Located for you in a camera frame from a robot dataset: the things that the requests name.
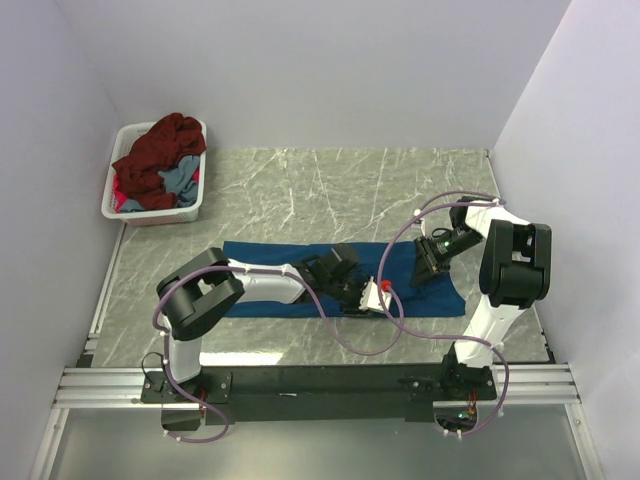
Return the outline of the pink garment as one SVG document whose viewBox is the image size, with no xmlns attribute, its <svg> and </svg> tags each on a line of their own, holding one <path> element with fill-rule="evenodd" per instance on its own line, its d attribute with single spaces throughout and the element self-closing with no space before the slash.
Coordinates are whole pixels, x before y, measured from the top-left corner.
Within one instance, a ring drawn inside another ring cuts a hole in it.
<svg viewBox="0 0 640 480">
<path fill-rule="evenodd" d="M 165 180 L 165 186 L 174 195 L 175 202 L 173 208 L 187 208 L 193 206 L 198 198 L 200 168 L 197 167 L 189 179 L 186 178 L 188 171 L 179 168 L 160 171 L 159 175 Z M 119 179 L 114 177 L 113 193 L 115 195 L 116 213 L 144 212 L 146 208 L 134 199 L 127 197 L 120 189 Z"/>
</svg>

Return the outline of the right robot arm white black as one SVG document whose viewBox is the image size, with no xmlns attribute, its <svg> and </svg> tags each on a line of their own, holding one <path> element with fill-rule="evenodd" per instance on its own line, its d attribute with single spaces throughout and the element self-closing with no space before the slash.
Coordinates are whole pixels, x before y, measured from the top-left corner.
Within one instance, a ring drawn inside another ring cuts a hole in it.
<svg viewBox="0 0 640 480">
<path fill-rule="evenodd" d="M 481 298 L 462 340 L 455 340 L 442 361 L 437 385 L 447 398 L 460 399 L 493 384 L 493 349 L 534 302 L 550 287 L 552 230 L 510 212 L 498 199 L 463 196 L 449 210 L 451 226 L 439 235 L 414 240 L 411 286 L 444 276 L 457 255 L 482 243 L 479 269 Z"/>
</svg>

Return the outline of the grey blue t shirt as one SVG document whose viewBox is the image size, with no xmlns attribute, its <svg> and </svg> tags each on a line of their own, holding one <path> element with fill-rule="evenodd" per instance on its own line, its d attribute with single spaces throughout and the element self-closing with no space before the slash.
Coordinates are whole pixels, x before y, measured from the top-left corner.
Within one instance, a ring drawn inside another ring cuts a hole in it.
<svg viewBox="0 0 640 480">
<path fill-rule="evenodd" d="M 189 155 L 183 157 L 178 166 L 172 170 L 160 171 L 164 179 L 165 190 L 174 195 L 173 208 L 191 207 L 198 198 L 200 157 Z M 138 201 L 128 198 L 119 187 L 118 177 L 113 181 L 116 198 L 116 213 L 133 213 L 146 211 Z"/>
</svg>

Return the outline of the dark red t shirt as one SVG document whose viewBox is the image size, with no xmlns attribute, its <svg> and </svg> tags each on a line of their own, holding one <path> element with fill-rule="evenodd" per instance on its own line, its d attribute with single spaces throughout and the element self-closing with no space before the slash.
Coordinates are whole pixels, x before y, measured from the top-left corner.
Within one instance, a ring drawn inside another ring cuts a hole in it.
<svg viewBox="0 0 640 480">
<path fill-rule="evenodd" d="M 172 209 L 174 195 L 165 190 L 160 171 L 176 168 L 189 155 L 206 151 L 201 123 L 180 113 L 157 121 L 131 147 L 130 152 L 113 164 L 121 191 L 138 201 L 146 210 Z"/>
</svg>

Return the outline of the white laundry basket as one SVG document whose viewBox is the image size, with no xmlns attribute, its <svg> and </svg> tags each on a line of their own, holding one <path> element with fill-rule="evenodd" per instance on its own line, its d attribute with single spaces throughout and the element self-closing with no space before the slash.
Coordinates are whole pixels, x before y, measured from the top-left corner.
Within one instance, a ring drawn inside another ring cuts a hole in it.
<svg viewBox="0 0 640 480">
<path fill-rule="evenodd" d="M 205 193 L 205 172 L 207 152 L 200 155 L 200 165 L 195 172 L 196 180 L 196 200 L 186 207 L 172 208 L 165 210 L 145 210 L 140 212 L 124 212 L 122 206 L 128 198 L 115 188 L 116 172 L 112 167 L 120 158 L 127 155 L 133 144 L 142 135 L 146 134 L 155 121 L 129 124 L 122 127 L 116 134 L 114 146 L 111 153 L 110 163 L 105 180 L 103 198 L 101 203 L 101 213 L 107 219 L 120 220 L 123 223 L 135 226 L 154 226 L 176 223 L 189 223 L 197 220 L 199 208 L 201 207 Z"/>
</svg>

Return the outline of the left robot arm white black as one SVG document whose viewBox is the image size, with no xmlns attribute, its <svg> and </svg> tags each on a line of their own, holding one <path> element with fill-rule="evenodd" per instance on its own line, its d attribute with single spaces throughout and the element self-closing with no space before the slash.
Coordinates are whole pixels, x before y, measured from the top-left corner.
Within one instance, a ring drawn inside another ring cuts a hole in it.
<svg viewBox="0 0 640 480">
<path fill-rule="evenodd" d="M 248 264 L 219 248 L 205 250 L 156 287 L 152 324 L 165 337 L 164 389 L 179 402 L 197 395 L 202 337 L 238 303 L 317 304 L 327 297 L 349 316 L 384 313 L 389 289 L 358 273 L 358 266 L 359 255 L 347 244 L 280 265 Z"/>
</svg>

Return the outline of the black base beam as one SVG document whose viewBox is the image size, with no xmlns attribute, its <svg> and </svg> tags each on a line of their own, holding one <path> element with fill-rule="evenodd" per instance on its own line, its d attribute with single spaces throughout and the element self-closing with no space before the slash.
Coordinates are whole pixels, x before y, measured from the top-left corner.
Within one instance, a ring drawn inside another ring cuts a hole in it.
<svg viewBox="0 0 640 480">
<path fill-rule="evenodd" d="M 164 427 L 196 430 L 186 410 L 197 397 L 221 410 L 209 425 L 225 422 L 402 418 L 431 422 L 437 402 L 498 397 L 488 367 L 468 368 L 448 352 L 440 363 L 309 366 L 206 366 L 181 395 L 162 371 L 145 375 L 141 401 L 162 405 Z"/>
</svg>

